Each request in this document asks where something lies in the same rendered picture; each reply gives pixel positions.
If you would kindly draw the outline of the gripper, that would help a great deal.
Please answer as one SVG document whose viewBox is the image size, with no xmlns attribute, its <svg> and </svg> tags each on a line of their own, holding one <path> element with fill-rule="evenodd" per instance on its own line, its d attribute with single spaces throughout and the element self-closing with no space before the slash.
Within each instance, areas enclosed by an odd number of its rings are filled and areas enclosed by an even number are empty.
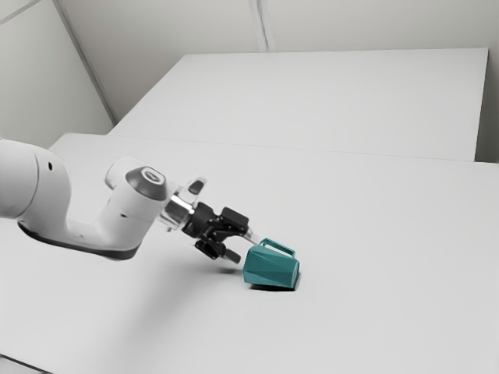
<svg viewBox="0 0 499 374">
<path fill-rule="evenodd" d="M 240 263 L 241 256 L 228 249 L 224 243 L 226 238 L 239 236 L 259 244 L 261 237 L 249 225 L 250 219 L 241 213 L 224 207 L 217 215 L 206 203 L 198 203 L 189 216 L 182 232 L 196 239 L 195 247 L 211 259 L 223 258 Z"/>
</svg>

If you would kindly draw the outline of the teal faceted mug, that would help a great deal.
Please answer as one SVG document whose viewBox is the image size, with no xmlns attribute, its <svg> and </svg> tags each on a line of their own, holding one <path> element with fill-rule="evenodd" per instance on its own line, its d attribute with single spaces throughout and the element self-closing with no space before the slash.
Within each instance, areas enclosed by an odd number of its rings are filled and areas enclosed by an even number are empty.
<svg viewBox="0 0 499 374">
<path fill-rule="evenodd" d="M 242 276 L 247 284 L 295 289 L 299 266 L 293 249 L 264 238 L 246 254 Z"/>
</svg>

